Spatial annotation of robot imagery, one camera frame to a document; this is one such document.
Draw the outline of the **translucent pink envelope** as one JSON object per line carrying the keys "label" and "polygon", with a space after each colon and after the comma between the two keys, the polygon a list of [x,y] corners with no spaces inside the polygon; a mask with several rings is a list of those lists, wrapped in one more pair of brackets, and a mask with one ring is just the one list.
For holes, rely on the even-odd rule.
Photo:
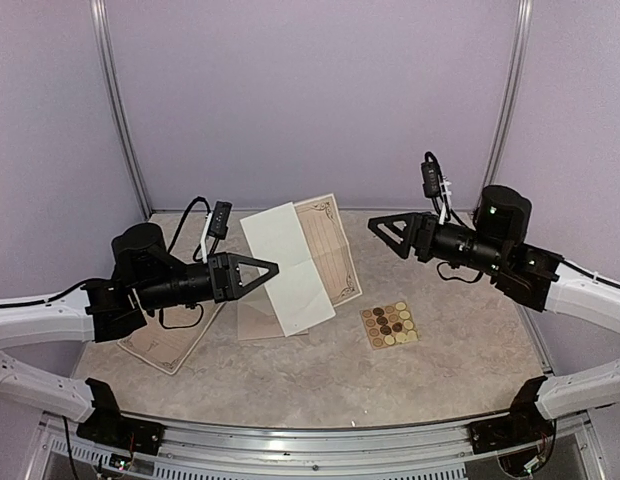
{"label": "translucent pink envelope", "polygon": [[284,332],[264,287],[251,292],[237,304],[239,341],[283,338]]}

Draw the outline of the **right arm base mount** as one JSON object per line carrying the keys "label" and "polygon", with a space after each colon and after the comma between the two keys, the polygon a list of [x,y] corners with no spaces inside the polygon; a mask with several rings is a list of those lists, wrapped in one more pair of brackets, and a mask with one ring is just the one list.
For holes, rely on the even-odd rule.
{"label": "right arm base mount", "polygon": [[508,449],[551,436],[555,430],[554,422],[545,419],[535,405],[539,389],[547,380],[547,376],[527,380],[515,395],[506,415],[471,422],[468,433],[473,453]]}

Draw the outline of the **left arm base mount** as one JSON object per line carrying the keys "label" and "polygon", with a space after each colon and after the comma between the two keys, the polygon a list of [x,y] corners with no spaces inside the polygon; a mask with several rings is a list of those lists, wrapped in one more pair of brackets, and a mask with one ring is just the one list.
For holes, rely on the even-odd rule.
{"label": "left arm base mount", "polygon": [[93,396],[93,411],[78,424],[77,436],[129,453],[156,456],[165,427],[161,423],[123,415],[107,383],[88,378],[86,384]]}

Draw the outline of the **beige lined letter paper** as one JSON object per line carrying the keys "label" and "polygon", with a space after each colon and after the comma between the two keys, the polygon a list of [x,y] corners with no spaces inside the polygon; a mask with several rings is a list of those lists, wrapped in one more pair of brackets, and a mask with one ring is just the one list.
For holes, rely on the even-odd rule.
{"label": "beige lined letter paper", "polygon": [[264,284],[284,337],[302,335],[363,294],[332,193],[240,220],[252,256],[277,263]]}

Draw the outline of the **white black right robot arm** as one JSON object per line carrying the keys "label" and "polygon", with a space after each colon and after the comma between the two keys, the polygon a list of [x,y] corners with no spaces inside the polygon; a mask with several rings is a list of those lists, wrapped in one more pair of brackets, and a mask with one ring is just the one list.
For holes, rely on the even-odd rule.
{"label": "white black right robot arm", "polygon": [[[515,303],[563,314],[620,334],[620,283],[588,271],[562,255],[525,241],[531,202],[515,190],[489,185],[466,227],[433,214],[404,213],[372,218],[368,228],[402,259],[442,260],[489,277]],[[501,433],[525,442],[545,421],[589,408],[620,403],[620,358],[564,376],[527,381],[503,419]]]}

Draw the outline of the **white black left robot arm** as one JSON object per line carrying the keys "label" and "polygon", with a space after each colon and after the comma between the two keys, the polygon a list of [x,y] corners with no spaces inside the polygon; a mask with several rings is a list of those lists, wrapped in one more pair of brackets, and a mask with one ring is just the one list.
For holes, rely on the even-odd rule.
{"label": "white black left robot arm", "polygon": [[277,264],[217,253],[204,263],[185,263],[170,254],[154,223],[130,227],[112,242],[111,278],[93,278],[47,299],[0,301],[0,399],[29,405],[92,430],[111,445],[130,434],[127,418],[110,386],[73,380],[7,355],[14,347],[57,341],[102,343],[146,326],[160,310],[238,300],[275,277]]}

